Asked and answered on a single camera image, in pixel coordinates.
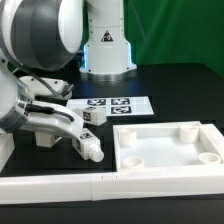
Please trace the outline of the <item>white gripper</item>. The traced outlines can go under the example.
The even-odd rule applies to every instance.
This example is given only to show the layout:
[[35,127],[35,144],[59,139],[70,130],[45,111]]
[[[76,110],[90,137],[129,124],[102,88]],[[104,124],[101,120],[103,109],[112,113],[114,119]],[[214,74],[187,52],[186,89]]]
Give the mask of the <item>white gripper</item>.
[[27,122],[23,130],[52,134],[59,137],[78,137],[84,121],[72,110],[59,104],[33,101],[25,106]]

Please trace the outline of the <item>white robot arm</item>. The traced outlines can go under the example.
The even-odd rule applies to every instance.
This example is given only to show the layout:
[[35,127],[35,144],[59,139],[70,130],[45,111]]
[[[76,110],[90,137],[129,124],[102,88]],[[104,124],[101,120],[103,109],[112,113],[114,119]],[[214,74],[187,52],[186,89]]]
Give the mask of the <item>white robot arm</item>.
[[70,109],[37,101],[8,63],[34,76],[55,71],[77,53],[83,34],[84,0],[0,0],[0,133],[16,129],[75,138],[83,119]]

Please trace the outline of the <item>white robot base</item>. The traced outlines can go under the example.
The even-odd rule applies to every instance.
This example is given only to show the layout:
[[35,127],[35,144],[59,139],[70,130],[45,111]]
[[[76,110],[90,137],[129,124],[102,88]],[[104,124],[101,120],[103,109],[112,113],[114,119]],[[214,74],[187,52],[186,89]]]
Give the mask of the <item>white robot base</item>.
[[89,38],[84,45],[81,77],[118,81],[134,74],[131,44],[124,34],[123,0],[86,0]]

